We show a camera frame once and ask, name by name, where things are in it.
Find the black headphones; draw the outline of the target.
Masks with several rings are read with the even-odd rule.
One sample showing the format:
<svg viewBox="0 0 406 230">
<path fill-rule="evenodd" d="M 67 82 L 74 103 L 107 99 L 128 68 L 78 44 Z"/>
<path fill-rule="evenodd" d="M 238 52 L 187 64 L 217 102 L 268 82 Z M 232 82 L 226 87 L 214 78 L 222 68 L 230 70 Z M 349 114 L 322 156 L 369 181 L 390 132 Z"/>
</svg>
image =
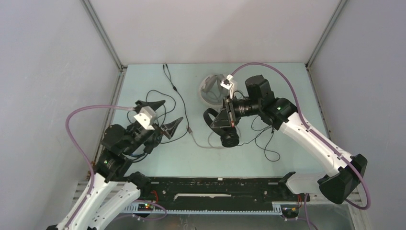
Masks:
<svg viewBox="0 0 406 230">
<path fill-rule="evenodd" d="M 209 128 L 220 137 L 220 141 L 223 147 L 232 148 L 239 144 L 239 135 L 235 127 L 231 128 L 212 128 L 210 124 L 218 115 L 218 111 L 213 108 L 208 108 L 203 113 L 203 119 Z"/>
</svg>

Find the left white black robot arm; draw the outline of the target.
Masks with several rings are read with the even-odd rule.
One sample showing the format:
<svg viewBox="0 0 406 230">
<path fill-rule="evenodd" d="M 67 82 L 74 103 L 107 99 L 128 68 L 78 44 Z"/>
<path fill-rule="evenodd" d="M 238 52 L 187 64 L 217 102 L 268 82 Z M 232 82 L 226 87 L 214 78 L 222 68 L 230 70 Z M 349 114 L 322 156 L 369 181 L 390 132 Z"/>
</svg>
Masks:
<svg viewBox="0 0 406 230">
<path fill-rule="evenodd" d="M 140 172 L 126 176 L 129 167 L 156 148 L 163 137 L 171 139 L 183 117 L 159 125 L 156 111 L 165 100 L 138 100 L 135 107 L 89 105 L 71 112 L 65 121 L 66 131 L 74 146 L 82 154 L 90 169 L 90 179 L 69 213 L 49 230 L 103 230 L 128 205 L 151 195 L 151 181 Z M 73 115 L 90 109 L 109 108 L 135 113 L 135 122 L 123 127 L 108 126 L 101 140 L 102 153 L 92 165 L 70 130 Z"/>
</svg>

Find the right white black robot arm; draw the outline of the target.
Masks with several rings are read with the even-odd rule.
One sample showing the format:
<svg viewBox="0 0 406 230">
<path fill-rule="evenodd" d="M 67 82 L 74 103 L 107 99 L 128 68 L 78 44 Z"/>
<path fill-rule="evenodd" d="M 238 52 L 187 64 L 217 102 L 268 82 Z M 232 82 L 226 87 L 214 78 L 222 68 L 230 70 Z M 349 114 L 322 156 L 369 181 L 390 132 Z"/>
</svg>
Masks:
<svg viewBox="0 0 406 230">
<path fill-rule="evenodd" d="M 279 196 L 291 200 L 297 194 L 321 193 L 327 200 L 342 204 L 361 184 L 367 159 L 344 151 L 312 126 L 298 108 L 286 98 L 275 97 L 269 81 L 262 75 L 248 78 L 248 96 L 237 99 L 232 95 L 234 81 L 229 75 L 221 86 L 229 90 L 219 111 L 206 109 L 203 118 L 225 148 L 239 144 L 236 126 L 242 117 L 257 115 L 271 128 L 281 131 L 307 150 L 325 170 L 321 174 L 288 173 L 279 186 Z"/>
</svg>

